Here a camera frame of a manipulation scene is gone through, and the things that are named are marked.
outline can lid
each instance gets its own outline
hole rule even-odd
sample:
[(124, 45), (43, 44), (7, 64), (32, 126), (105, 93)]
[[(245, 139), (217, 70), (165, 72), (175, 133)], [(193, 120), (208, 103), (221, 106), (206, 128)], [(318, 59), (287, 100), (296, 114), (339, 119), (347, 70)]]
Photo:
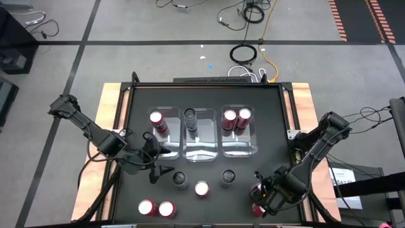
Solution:
[(159, 122), (162, 119), (162, 114), (158, 111), (154, 111), (152, 112), (150, 119), (154, 123)]
[(169, 201), (164, 201), (159, 206), (159, 213), (162, 216), (169, 216), (171, 213), (173, 213), (173, 210), (174, 210), (173, 203)]
[(223, 114), (227, 120), (235, 120), (236, 119), (236, 112), (233, 110), (227, 110)]
[(243, 119), (248, 119), (251, 117), (251, 111), (248, 110), (247, 108), (243, 108), (239, 110), (239, 116), (242, 117)]
[(148, 199), (142, 200), (138, 205), (139, 213), (141, 213), (143, 215), (147, 215), (148, 213), (150, 213), (152, 211), (152, 208), (153, 208), (153, 204)]
[(209, 187), (207, 182), (205, 181), (199, 181), (196, 184), (196, 193), (199, 196), (204, 196), (205, 194), (207, 194), (209, 191)]
[(192, 108), (187, 108), (184, 111), (184, 116), (186, 118), (194, 118), (196, 116), (196, 111), (194, 109), (192, 109)]
[(183, 172), (175, 172), (175, 174), (173, 175), (173, 182), (175, 184), (183, 184), (186, 180), (186, 176)]
[(232, 170), (225, 170), (222, 173), (222, 179), (226, 183), (232, 183), (235, 180), (235, 173)]

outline gray can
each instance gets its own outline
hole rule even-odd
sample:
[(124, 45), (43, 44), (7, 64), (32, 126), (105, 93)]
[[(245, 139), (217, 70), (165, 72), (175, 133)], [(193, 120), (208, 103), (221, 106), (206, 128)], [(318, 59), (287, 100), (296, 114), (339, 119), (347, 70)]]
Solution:
[(232, 170), (225, 170), (221, 175), (221, 186), (224, 188), (230, 187), (235, 182), (235, 172)]
[(181, 190), (186, 189), (189, 186), (187, 176), (180, 171), (173, 174), (173, 183)]
[(197, 130), (197, 113), (192, 108), (187, 108), (184, 111), (185, 126), (191, 132)]

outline black bracket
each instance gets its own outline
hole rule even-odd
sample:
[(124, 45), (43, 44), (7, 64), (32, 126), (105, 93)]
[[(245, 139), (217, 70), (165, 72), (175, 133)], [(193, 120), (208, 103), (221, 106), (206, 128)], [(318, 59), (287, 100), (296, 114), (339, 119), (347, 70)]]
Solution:
[(291, 82), (281, 82), (281, 86), (284, 87), (286, 91), (292, 92), (292, 83)]
[(132, 86), (135, 87), (137, 82), (140, 82), (138, 75), (135, 72), (132, 72), (132, 80), (131, 80)]
[(263, 76), (262, 76), (260, 82), (263, 83), (263, 85), (265, 85), (265, 86), (268, 85), (267, 74), (265, 74), (265, 73), (263, 74)]

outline cable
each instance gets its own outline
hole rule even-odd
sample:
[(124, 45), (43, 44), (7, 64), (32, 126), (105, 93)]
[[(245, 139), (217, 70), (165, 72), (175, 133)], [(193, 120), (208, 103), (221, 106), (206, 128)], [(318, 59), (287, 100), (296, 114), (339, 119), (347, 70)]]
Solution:
[[(93, 155), (91, 158), (94, 159), (95, 157), (99, 156), (100, 152), (97, 152), (95, 155)], [(91, 160), (87, 160), (86, 163), (84, 163), (83, 168), (80, 170), (80, 172), (78, 173), (78, 179), (77, 179), (77, 189), (79, 189), (80, 187), (80, 181), (82, 180), (82, 174), (83, 171), (86, 169), (86, 167), (89, 165), (89, 163), (91, 162)]]
[(342, 193), (341, 193), (341, 191), (340, 191), (340, 189), (339, 189), (339, 185), (337, 184), (337, 181), (336, 181), (335, 172), (333, 171), (333, 168), (332, 168), (332, 166), (330, 165), (330, 162), (329, 162), (329, 160), (328, 160), (328, 157), (326, 157), (326, 159), (327, 159), (328, 166), (330, 167), (330, 171), (332, 172), (333, 180), (334, 180), (334, 182), (335, 182), (335, 187), (336, 187), (336, 190), (337, 190), (337, 194), (339, 195), (339, 198), (342, 199), (343, 203), (346, 205), (347, 209), (350, 210), (350, 212), (353, 214), (353, 216), (356, 218), (356, 220), (359, 221), (359, 223), (360, 223), (362, 226), (365, 226), (365, 224), (364, 224), (359, 218), (357, 218), (357, 216), (356, 216), (355, 212), (353, 211), (353, 209), (349, 206), (349, 204), (347, 204), (346, 200), (345, 200), (344, 197), (342, 196)]
[(247, 9), (247, 3), (246, 3), (246, 8), (245, 8), (245, 10), (244, 10), (244, 12), (243, 12), (243, 17), (245, 18), (245, 21), (247, 21), (247, 28), (246, 28), (245, 38), (243, 39), (242, 44), (245, 43), (245, 41), (246, 41), (247, 31), (249, 30), (249, 25), (252, 23), (252, 22), (251, 22), (252, 11), (251, 11), (251, 14), (249, 15), (249, 19), (246, 20), (246, 19), (247, 19), (247, 16), (246, 16), (246, 9)]
[(175, 4), (174, 1), (171, 0), (171, 4), (174, 5), (174, 6), (176, 6), (176, 7), (188, 9), (188, 8), (191, 8), (191, 7), (195, 7), (195, 6), (201, 5), (202, 3), (205, 3), (206, 1), (208, 1), (208, 0), (203, 0), (203, 1), (200, 2), (200, 3), (194, 4), (194, 5), (191, 5), (191, 6), (182, 6), (182, 5), (177, 5), (177, 4)]
[[(246, 37), (247, 37), (247, 31), (249, 30), (249, 25), (250, 25), (250, 22), (247, 22), (245, 37), (244, 37), (242, 43), (239, 44), (239, 45), (236, 45), (236, 46), (235, 46), (234, 48), (232, 48), (232, 49), (230, 50), (230, 52), (229, 52), (229, 58), (230, 58), (232, 61), (234, 61), (236, 64), (239, 64), (239, 65), (252, 65), (252, 63), (254, 63), (254, 61), (255, 61), (256, 58), (258, 57), (258, 52), (256, 51), (256, 48), (254, 48), (254, 47), (253, 47), (252, 45), (250, 45), (250, 44), (244, 44), (245, 41), (246, 41)], [(250, 49), (253, 51), (253, 57), (250, 58), (250, 59), (248, 59), (248, 60), (236, 60), (236, 59), (234, 58), (234, 52), (236, 51), (236, 49), (238, 49), (238, 48), (243, 48), (243, 47), (245, 47), (245, 48), (250, 48)]]
[(256, 79), (256, 82), (259, 82), (259, 79), (258, 79), (258, 77), (256, 76), (256, 74), (255, 73), (252, 73), (251, 71), (249, 71), (246, 67), (244, 67), (244, 66), (240, 66), (240, 65), (237, 65), (237, 66), (233, 66), (231, 69), (229, 69), (229, 71), (228, 71), (228, 77), (230, 77), (230, 72), (233, 70), (233, 69), (235, 69), (235, 68), (242, 68), (243, 70), (245, 70), (246, 71), (246, 73), (243, 73), (242, 75), (240, 75), (240, 76), (245, 76), (245, 75), (249, 75), (249, 76), (251, 76), (252, 77), (252, 75), (254, 76), (254, 78)]
[(173, 0), (170, 0), (168, 3), (166, 3), (166, 4), (162, 5), (162, 6), (159, 6), (158, 1), (160, 1), (160, 0), (156, 0), (156, 2), (154, 2), (154, 4), (159, 8), (164, 8), (165, 6), (167, 6), (167, 5), (169, 5), (170, 3), (173, 2)]
[[(153, 160), (151, 160), (150, 162), (147, 162), (147, 163), (138, 163), (138, 162), (135, 162), (135, 161), (128, 160), (128, 159), (126, 159), (126, 158), (104, 158), (104, 159), (96, 160), (96, 159), (94, 159), (93, 157), (91, 157), (91, 154), (90, 154), (90, 141), (91, 141), (91, 139), (92, 139), (91, 130), (90, 130), (89, 126), (85, 126), (85, 127), (87, 128), (87, 131), (89, 132), (89, 136), (88, 136), (88, 138), (87, 138), (87, 157), (88, 157), (89, 160), (92, 161), (92, 162), (106, 162), (106, 161), (124, 160), (125, 162), (131, 163), (131, 164), (134, 164), (134, 165), (145, 166), (145, 165), (150, 165), (150, 164), (154, 163), (154, 162), (159, 158), (159, 155), (160, 155), (161, 150), (160, 150), (160, 145), (159, 145), (159, 143), (157, 143), (158, 153), (156, 154), (156, 156), (155, 156), (155, 158), (154, 158)], [(143, 133), (142, 137), (143, 137), (145, 140), (147, 140), (147, 139), (146, 139), (146, 134), (149, 134), (150, 136), (152, 136), (152, 137), (155, 139), (156, 142), (158, 141), (158, 140), (156, 139), (156, 136), (154, 136), (153, 134), (151, 134), (151, 133), (149, 133), (149, 132)], [(132, 152), (140, 151), (141, 153), (146, 154), (146, 152), (142, 151), (141, 149), (131, 149), (130, 151), (132, 151)]]
[[(369, 131), (369, 130), (371, 130), (371, 129), (374, 129), (374, 128), (377, 127), (378, 125), (383, 124), (383, 123), (385, 123), (385, 122), (387, 122), (387, 121), (389, 121), (389, 120), (392, 120), (392, 117), (391, 117), (391, 118), (387, 118), (387, 119), (385, 119), (385, 120), (381, 120), (381, 114), (380, 114), (380, 112), (381, 112), (381, 111), (389, 111), (388, 108), (389, 108), (389, 107), (387, 106), (387, 107), (383, 107), (383, 108), (380, 109), (380, 110), (376, 110), (375, 108), (372, 108), (372, 107), (363, 107), (362, 109), (360, 109), (360, 112), (359, 112), (359, 113), (354, 113), (354, 114), (346, 115), (346, 116), (343, 116), (343, 118), (347, 118), (347, 117), (351, 117), (351, 116), (355, 116), (355, 115), (361, 115), (360, 118), (355, 119), (354, 121), (350, 122), (350, 124), (353, 124), (353, 123), (357, 122), (358, 120), (362, 120), (362, 119), (366, 119), (366, 120), (369, 120), (369, 121), (371, 121), (371, 122), (376, 122), (375, 125), (371, 126), (370, 128), (368, 128), (368, 129), (366, 129), (366, 130), (362, 130), (362, 131), (359, 131), (359, 132), (351, 132), (351, 133), (350, 133), (350, 134), (360, 134), (360, 133), (367, 132), (367, 131)], [(378, 120), (373, 120), (373, 119), (368, 118), (369, 116), (374, 115), (374, 114), (377, 114), (377, 115), (378, 115)]]
[(276, 79), (277, 79), (277, 77), (278, 77), (278, 68), (277, 68), (276, 64), (274, 64), (273, 62), (271, 62), (271, 61), (266, 57), (266, 55), (261, 51), (261, 45), (264, 43), (264, 38), (265, 38), (265, 35), (266, 35), (266, 32), (267, 32), (268, 22), (270, 21), (271, 14), (273, 13), (274, 8), (275, 8), (276, 5), (277, 5), (277, 1), (278, 1), (278, 0), (275, 0), (273, 7), (272, 7), (272, 9), (270, 10), (270, 12), (269, 12), (269, 14), (268, 14), (267, 21), (266, 21), (266, 25), (265, 25), (265, 30), (263, 31), (263, 35), (262, 35), (261, 38), (259, 39), (259, 46), (258, 46), (258, 49), (259, 49), (260, 54), (263, 56), (263, 58), (264, 58), (271, 66), (274, 67), (274, 69), (275, 69), (275, 71), (276, 71), (276, 74), (275, 74), (274, 78), (270, 79), (270, 81), (269, 81), (269, 82), (271, 82), (271, 83), (276, 82)]
[(387, 121), (389, 121), (389, 120), (392, 120), (392, 119), (393, 119), (393, 117), (390, 117), (390, 118), (388, 118), (388, 119), (386, 119), (386, 120), (383, 120), (383, 121), (381, 121), (381, 122), (379, 122), (379, 123), (377, 123), (377, 124), (371, 126), (369, 129), (362, 130), (362, 131), (359, 131), (359, 132), (350, 132), (350, 134), (360, 134), (360, 133), (368, 132), (369, 130), (376, 128), (376, 127), (379, 126), (380, 124), (383, 124), (383, 123), (385, 123), (385, 122), (387, 122)]
[(43, 12), (43, 11), (33, 11), (33, 12), (28, 12), (28, 13), (10, 13), (10, 14), (15, 15), (15, 16), (25, 16), (25, 15), (30, 15), (30, 14), (33, 14), (33, 13), (42, 13), (42, 17), (40, 17), (38, 19), (35, 19), (35, 20), (32, 20), (32, 21), (25, 22), (25, 24), (27, 26), (36, 25), (36, 24), (41, 23), (41, 22), (43, 22), (45, 20), (46, 13)]
[[(41, 30), (40, 32), (35, 31), (35, 30), (37, 30), (39, 27), (41, 27), (41, 26), (43, 26), (43, 25), (46, 25), (47, 23), (50, 23), (50, 22), (54, 22), (54, 23), (56, 24), (56, 29), (57, 29), (57, 31), (55, 32), (55, 34), (46, 34), (43, 30)], [(56, 35), (59, 34), (59, 24), (57, 23), (56, 20), (50, 19), (50, 20), (48, 20), (47, 22), (44, 22), (44, 23), (42, 23), (42, 24), (40, 24), (40, 25), (37, 25), (35, 28), (33, 28), (33, 29), (30, 31), (30, 34), (31, 34), (31, 35), (34, 35), (34, 34), (42, 34), (42, 37), (43, 37), (44, 39), (46, 39), (47, 37), (54, 37), (54, 36), (56, 36)]]
[[(123, 132), (124, 130), (126, 131), (124, 137), (127, 137), (127, 136), (129, 136), (129, 135), (131, 135), (131, 134), (134, 133), (134, 132), (132, 132), (132, 130), (130, 130), (130, 129), (122, 129), (122, 130), (119, 131), (118, 134), (121, 134), (121, 132)], [(78, 174), (77, 189), (78, 189), (79, 186), (80, 186), (80, 181), (81, 181), (81, 179), (82, 179), (83, 171), (86, 169), (86, 167), (89, 165), (89, 163), (90, 163), (92, 160), (94, 160), (95, 157), (97, 157), (97, 156), (99, 156), (99, 155), (100, 155), (100, 152), (97, 152), (95, 155), (93, 155), (93, 156), (91, 157), (92, 159), (88, 159), (88, 160), (86, 161), (86, 163), (84, 164), (84, 166), (82, 167), (81, 171), (80, 171), (79, 174)]]
[[(266, 11), (266, 10), (268, 10), (268, 9), (271, 8), (270, 0), (266, 0), (266, 1), (267, 1), (267, 3), (264, 3), (263, 0), (258, 0), (258, 3), (261, 3), (261, 9), (264, 10), (264, 11)], [(268, 7), (267, 7), (267, 8), (264, 8), (264, 7), (263, 7), (264, 4), (268, 4)]]
[[(329, 139), (329, 141), (331, 141), (333, 138), (335, 138), (335, 137), (338, 136), (340, 133), (345, 132), (345, 131), (347, 131), (347, 128), (338, 131), (338, 133), (334, 134), (334, 135)], [(320, 151), (322, 151), (323, 149), (325, 149), (325, 147), (326, 147), (327, 145), (328, 145), (328, 144), (325, 143), (325, 144), (322, 146), (322, 148), (320, 149)], [(308, 183), (309, 183), (309, 186), (308, 186), (308, 189), (307, 189), (307, 191), (305, 192), (305, 194), (302, 196), (302, 198), (301, 198), (299, 201), (297, 201), (297, 202), (293, 203), (292, 205), (287, 206), (287, 207), (285, 207), (285, 208), (280, 208), (280, 209), (278, 209), (278, 210), (275, 210), (276, 212), (281, 212), (281, 211), (284, 211), (284, 210), (288, 210), (288, 209), (290, 209), (290, 208), (293, 208), (293, 207), (297, 206), (298, 204), (300, 204), (301, 202), (303, 202), (303, 201), (305, 200), (305, 198), (308, 196), (308, 194), (309, 194), (309, 192), (310, 192), (310, 190), (311, 190), (311, 186), (312, 186), (312, 183), (311, 183), (311, 180), (312, 180), (312, 166), (313, 166), (315, 160), (316, 160), (316, 159), (313, 159), (312, 162), (311, 162), (311, 164), (309, 165), (309, 175), (308, 175)]]
[[(335, 160), (337, 160), (337, 161), (339, 161), (339, 162), (342, 162), (342, 163), (344, 163), (345, 165), (350, 166), (350, 167), (352, 167), (352, 168), (355, 169), (355, 170), (358, 170), (359, 172), (364, 173), (364, 175), (367, 175), (368, 177), (371, 177), (371, 178), (374, 178), (374, 179), (375, 179), (375, 178), (378, 178), (378, 177), (381, 177), (381, 175), (378, 175), (378, 174), (368, 174), (368, 173), (366, 173), (365, 171), (363, 171), (363, 170), (361, 170), (361, 169), (359, 169), (359, 168), (357, 168), (357, 167), (355, 167), (355, 166), (353, 166), (353, 165), (347, 164), (346, 162), (344, 162), (344, 161), (342, 161), (342, 160), (340, 160), (340, 159), (334, 157), (334, 156), (331, 155), (331, 154), (328, 154), (327, 157), (328, 157), (329, 159), (330, 159), (330, 157), (332, 157), (333, 159), (335, 159)], [(397, 186), (397, 185), (395, 185), (395, 184), (393, 184), (393, 183), (391, 183), (391, 182), (388, 182), (388, 181), (384, 181), (384, 184), (390, 185), (390, 186), (392, 186), (392, 187), (395, 187), (395, 188), (400, 189), (399, 186)]]
[(242, 1), (239, 2), (239, 3), (236, 3), (235, 5), (231, 5), (231, 6), (228, 6), (228, 7), (225, 7), (225, 8), (223, 8), (223, 9), (221, 9), (221, 10), (216, 14), (216, 21), (217, 21), (218, 23), (220, 23), (221, 25), (225, 26), (226, 28), (228, 28), (228, 29), (230, 29), (230, 30), (233, 30), (233, 31), (241, 31), (241, 30), (244, 30), (244, 29), (246, 28), (247, 21), (245, 21), (245, 24), (244, 24), (244, 26), (243, 26), (242, 28), (231, 28), (228, 23), (225, 23), (225, 22), (222, 21), (222, 17), (220, 16), (220, 13), (221, 13), (222, 11), (227, 10), (227, 9), (229, 9), (229, 8), (232, 8), (232, 7), (235, 7), (235, 6), (239, 5), (240, 3), (243, 3), (243, 7), (242, 7), (242, 9), (243, 9), (244, 6), (245, 6), (245, 0), (242, 0)]
[[(334, 160), (337, 160), (333, 155), (327, 155), (327, 156), (328, 156), (328, 158), (331, 159), (331, 160), (332, 160), (332, 158), (333, 158)], [(355, 174), (366, 175), (366, 176), (369, 176), (369, 177), (372, 177), (373, 175), (374, 175), (374, 176), (377, 176), (377, 177), (381, 177), (381, 175), (378, 175), (378, 174), (367, 174), (366, 172), (362, 171), (361, 169), (359, 169), (359, 168), (357, 168), (357, 167), (355, 167), (355, 166), (352, 166), (352, 165), (350, 165), (350, 164), (348, 164), (348, 163), (346, 163), (346, 162), (344, 162), (344, 161), (342, 161), (342, 160), (339, 160), (339, 162), (342, 162), (343, 164), (349, 166), (350, 168), (345, 167), (344, 165), (338, 163), (337, 161), (333, 161), (333, 162), (334, 162), (336, 165), (338, 165), (338, 166), (340, 166), (340, 167), (342, 167), (342, 168), (345, 168), (345, 169), (348, 169), (348, 170), (350, 170), (351, 168), (353, 168), (353, 169), (356, 169), (356, 170), (359, 170), (360, 172), (362, 172), (362, 173), (359, 173), (359, 172), (355, 172), (354, 170), (352, 170)]]
[[(246, 16), (246, 12), (248, 12), (248, 9), (251, 9), (249, 12), (251, 12), (249, 18)], [(259, 20), (251, 20), (252, 13), (260, 13), (261, 18)], [(242, 17), (247, 21), (248, 23), (260, 23), (265, 19), (265, 12), (263, 11), (262, 8), (255, 4), (246, 4), (245, 9), (242, 12)]]

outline white paper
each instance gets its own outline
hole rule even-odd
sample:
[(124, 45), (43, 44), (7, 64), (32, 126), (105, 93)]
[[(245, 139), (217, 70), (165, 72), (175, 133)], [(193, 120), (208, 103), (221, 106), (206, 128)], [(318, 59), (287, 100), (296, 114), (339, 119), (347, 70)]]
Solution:
[[(344, 168), (333, 168), (333, 172), (336, 177), (336, 182), (338, 185), (341, 184), (347, 184), (351, 182), (355, 182), (356, 179), (354, 178), (354, 172), (352, 170), (344, 169)], [(330, 178), (332, 179), (333, 186), (336, 185), (334, 179), (333, 179), (333, 174), (332, 171), (329, 168), (329, 174)], [(358, 209), (361, 210), (363, 207), (361, 206), (361, 201), (359, 196), (353, 196), (353, 197), (345, 197), (346, 203), (350, 206), (352, 209)], [(337, 198), (337, 206), (339, 208), (347, 208), (345, 203), (341, 198)]]

